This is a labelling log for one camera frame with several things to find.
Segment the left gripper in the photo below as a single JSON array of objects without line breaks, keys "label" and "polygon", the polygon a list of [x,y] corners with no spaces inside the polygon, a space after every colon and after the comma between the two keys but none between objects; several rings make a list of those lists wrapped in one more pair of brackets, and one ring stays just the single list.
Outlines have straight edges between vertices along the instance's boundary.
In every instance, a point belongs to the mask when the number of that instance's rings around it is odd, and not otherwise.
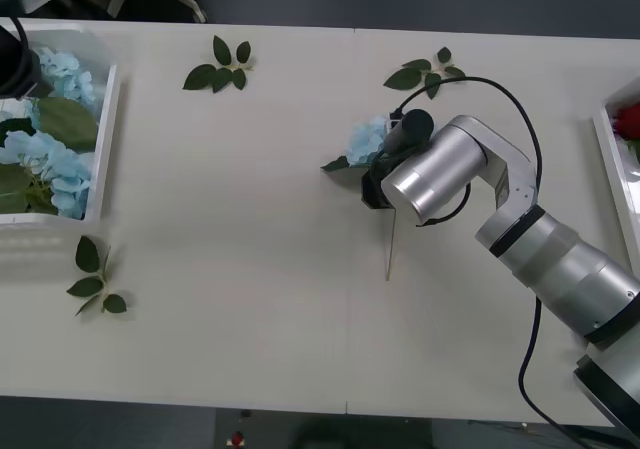
[{"label": "left gripper", "polygon": [[21,23],[14,36],[1,27],[1,98],[39,97],[43,89],[40,61],[30,48]]}]

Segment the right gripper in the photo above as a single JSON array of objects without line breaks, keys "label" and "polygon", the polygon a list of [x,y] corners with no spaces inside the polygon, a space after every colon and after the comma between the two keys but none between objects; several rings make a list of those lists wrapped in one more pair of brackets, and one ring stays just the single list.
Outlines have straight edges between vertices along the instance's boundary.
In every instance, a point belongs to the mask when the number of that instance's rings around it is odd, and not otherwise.
[{"label": "right gripper", "polygon": [[391,173],[388,167],[367,170],[361,178],[361,200],[372,210],[392,209],[381,189],[382,181]]}]

